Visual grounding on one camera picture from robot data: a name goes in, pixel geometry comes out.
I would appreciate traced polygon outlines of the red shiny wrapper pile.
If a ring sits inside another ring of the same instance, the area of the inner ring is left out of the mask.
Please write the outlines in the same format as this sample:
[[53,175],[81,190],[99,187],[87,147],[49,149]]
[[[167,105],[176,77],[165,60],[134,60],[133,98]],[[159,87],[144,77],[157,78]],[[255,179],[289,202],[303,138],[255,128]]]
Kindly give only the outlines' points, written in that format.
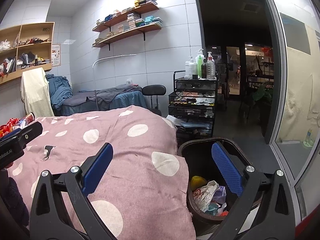
[[23,119],[10,118],[6,124],[0,126],[0,138],[8,135],[16,129],[19,129],[22,121]]

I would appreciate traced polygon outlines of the red snack can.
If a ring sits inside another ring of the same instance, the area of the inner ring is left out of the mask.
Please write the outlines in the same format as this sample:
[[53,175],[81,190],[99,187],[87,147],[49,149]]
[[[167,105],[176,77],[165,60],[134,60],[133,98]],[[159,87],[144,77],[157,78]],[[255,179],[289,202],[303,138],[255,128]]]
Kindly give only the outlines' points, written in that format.
[[23,118],[23,122],[26,125],[31,124],[33,121],[35,120],[35,115],[33,112],[28,113],[24,118]]

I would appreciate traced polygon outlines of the wooden cubby shelf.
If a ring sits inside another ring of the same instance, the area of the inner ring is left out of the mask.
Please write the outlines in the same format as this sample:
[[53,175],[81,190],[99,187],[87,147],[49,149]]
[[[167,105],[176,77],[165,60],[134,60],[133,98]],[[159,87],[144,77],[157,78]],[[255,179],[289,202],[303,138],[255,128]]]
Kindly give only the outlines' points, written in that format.
[[30,69],[52,69],[54,27],[54,22],[43,22],[1,30],[1,85]]

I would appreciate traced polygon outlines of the green potted plant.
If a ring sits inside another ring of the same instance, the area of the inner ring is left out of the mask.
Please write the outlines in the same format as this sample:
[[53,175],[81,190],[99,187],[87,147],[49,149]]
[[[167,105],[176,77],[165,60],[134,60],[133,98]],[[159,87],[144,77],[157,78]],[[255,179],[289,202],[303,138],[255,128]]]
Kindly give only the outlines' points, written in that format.
[[259,86],[256,92],[253,93],[253,100],[255,102],[264,102],[268,105],[272,104],[273,85],[269,82],[263,83]]

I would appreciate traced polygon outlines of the teal cloth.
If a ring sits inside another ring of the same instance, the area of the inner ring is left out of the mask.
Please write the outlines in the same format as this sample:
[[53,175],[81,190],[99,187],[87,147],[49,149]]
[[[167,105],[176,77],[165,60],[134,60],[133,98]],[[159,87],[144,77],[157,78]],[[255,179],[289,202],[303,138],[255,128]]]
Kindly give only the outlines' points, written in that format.
[[212,216],[220,216],[220,214],[225,211],[225,208],[227,207],[227,204],[224,203],[222,205],[219,205],[215,202],[212,202],[209,204],[208,209],[206,211],[207,214]]

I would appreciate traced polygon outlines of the black round stool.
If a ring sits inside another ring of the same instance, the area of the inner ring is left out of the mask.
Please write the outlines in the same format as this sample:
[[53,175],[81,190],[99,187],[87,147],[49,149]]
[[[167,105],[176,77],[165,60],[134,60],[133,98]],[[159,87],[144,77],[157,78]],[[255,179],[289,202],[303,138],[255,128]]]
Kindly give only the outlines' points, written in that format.
[[[144,96],[148,96],[150,99],[150,107],[148,110],[150,110],[152,113],[157,114],[159,116],[162,115],[159,104],[158,104],[158,97],[164,96],[167,92],[167,89],[164,85],[148,85],[142,88],[142,94]],[[153,106],[153,97],[156,97],[156,105]]]

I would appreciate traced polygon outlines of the green pump bottle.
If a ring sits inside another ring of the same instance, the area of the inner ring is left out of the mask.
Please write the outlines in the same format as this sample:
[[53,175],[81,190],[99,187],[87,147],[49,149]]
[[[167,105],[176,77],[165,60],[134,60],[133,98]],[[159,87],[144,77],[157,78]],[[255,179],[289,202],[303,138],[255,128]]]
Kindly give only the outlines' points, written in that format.
[[203,49],[197,51],[196,63],[197,63],[197,74],[199,77],[202,77],[202,64],[204,60]]

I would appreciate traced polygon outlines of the yellow mesh net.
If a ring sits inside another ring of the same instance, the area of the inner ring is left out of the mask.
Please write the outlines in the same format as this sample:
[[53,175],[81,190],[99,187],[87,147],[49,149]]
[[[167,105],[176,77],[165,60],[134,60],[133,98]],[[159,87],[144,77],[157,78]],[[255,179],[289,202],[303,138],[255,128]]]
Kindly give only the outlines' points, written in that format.
[[207,183],[208,182],[201,176],[193,176],[189,184],[190,184],[191,191],[195,191],[198,188],[206,186]]

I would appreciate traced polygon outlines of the white pump bottle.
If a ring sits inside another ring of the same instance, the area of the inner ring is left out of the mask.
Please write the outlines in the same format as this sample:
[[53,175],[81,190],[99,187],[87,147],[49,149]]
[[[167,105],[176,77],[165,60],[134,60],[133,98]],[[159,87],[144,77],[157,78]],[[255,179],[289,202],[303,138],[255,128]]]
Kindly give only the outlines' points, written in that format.
[[198,77],[197,74],[197,63],[194,62],[193,57],[189,56],[189,79],[196,79]]

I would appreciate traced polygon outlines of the dark brown trash bin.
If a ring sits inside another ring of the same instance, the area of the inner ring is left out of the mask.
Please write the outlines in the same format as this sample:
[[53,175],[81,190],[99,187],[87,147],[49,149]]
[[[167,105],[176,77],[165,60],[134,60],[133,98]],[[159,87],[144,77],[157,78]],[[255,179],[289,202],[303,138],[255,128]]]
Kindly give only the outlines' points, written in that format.
[[[193,176],[201,176],[207,181],[214,180],[219,185],[227,186],[225,179],[223,178],[221,172],[219,171],[217,165],[214,163],[212,159],[212,146],[215,142],[220,142],[222,146],[232,155],[238,157],[244,165],[252,165],[250,159],[248,159],[247,155],[243,152],[243,150],[236,144],[236,142],[223,138],[223,137],[213,137],[199,140],[191,140],[183,143],[178,149],[178,155],[180,157],[184,157],[185,161],[188,165],[189,169],[189,179]],[[251,207],[251,210],[256,208],[262,199],[263,192],[260,191],[257,193],[255,201]],[[193,222],[199,221],[201,223],[206,224],[220,224],[224,218],[226,217],[215,217],[210,216],[202,211],[197,211],[197,206],[195,204],[191,204],[191,200],[189,200],[189,196],[187,197],[187,206],[190,212],[193,214]],[[231,193],[229,189],[227,189],[227,210],[229,211],[232,205],[235,203],[237,199],[236,194]]]

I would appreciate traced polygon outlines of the clear pump bottle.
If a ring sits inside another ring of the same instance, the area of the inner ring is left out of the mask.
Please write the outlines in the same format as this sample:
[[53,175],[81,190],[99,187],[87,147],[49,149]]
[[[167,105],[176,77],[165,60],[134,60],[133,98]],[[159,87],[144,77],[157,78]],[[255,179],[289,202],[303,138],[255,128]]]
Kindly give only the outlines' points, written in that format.
[[212,57],[212,52],[208,52],[208,57],[207,57],[207,79],[213,80],[215,79],[215,61]]

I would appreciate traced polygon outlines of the blue bedding pile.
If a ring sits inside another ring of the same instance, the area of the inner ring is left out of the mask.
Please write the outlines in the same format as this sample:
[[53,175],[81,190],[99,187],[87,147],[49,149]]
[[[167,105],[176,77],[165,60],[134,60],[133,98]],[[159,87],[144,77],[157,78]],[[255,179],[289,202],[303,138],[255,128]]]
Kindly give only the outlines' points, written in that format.
[[51,106],[59,111],[63,102],[73,96],[72,88],[65,76],[55,76],[47,74],[46,79],[49,82],[49,95]]

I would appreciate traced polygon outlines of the lower wooden wall shelf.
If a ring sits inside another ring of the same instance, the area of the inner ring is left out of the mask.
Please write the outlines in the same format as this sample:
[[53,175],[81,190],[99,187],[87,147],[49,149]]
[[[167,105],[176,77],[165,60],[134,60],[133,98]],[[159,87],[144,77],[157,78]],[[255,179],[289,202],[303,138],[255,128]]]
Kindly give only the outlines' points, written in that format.
[[92,48],[103,48],[104,46],[108,46],[110,48],[110,44],[132,37],[139,34],[143,34],[143,40],[145,41],[145,34],[151,31],[161,30],[162,26],[158,22],[153,22],[135,29],[131,29],[128,31],[125,31],[123,33],[113,35],[109,38],[106,38],[104,40],[101,40],[98,43],[92,44]]

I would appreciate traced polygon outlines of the dark brown bottle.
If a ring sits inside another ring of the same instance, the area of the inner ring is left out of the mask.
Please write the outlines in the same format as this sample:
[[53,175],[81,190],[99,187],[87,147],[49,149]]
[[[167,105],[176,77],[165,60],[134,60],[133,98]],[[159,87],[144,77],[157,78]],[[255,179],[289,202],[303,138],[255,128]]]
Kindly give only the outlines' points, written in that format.
[[201,78],[207,78],[207,59],[203,59],[203,63],[201,64]]

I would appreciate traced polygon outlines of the orange mesh net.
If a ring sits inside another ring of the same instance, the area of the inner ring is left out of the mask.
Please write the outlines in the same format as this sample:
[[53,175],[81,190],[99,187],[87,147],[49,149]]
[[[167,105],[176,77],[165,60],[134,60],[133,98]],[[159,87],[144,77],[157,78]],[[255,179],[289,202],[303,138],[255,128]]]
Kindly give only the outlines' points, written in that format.
[[221,214],[220,214],[220,217],[225,217],[228,215],[228,211],[223,211]]

